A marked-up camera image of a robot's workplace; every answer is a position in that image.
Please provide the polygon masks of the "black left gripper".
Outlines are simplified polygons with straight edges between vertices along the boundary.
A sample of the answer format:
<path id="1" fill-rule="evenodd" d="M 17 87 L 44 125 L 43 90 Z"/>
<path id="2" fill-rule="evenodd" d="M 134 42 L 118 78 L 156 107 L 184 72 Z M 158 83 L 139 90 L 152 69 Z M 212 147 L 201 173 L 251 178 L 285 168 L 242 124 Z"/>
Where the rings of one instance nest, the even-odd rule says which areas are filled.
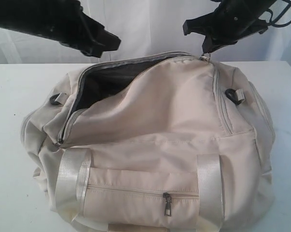
<path id="1" fill-rule="evenodd" d="M 0 28 L 57 41 L 90 57 L 121 44 L 78 0 L 0 0 Z"/>

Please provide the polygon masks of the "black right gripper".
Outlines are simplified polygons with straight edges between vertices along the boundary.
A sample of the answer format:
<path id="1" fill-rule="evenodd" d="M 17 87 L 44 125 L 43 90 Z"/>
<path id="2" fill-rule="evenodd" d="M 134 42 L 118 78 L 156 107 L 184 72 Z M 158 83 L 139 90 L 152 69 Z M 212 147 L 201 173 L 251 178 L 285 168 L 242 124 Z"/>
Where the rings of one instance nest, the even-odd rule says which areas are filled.
<path id="1" fill-rule="evenodd" d="M 214 12 L 187 19 L 183 33 L 205 35 L 202 51 L 213 53 L 255 33 L 266 32 L 267 23 L 259 17 L 274 3 L 274 0 L 223 0 Z"/>

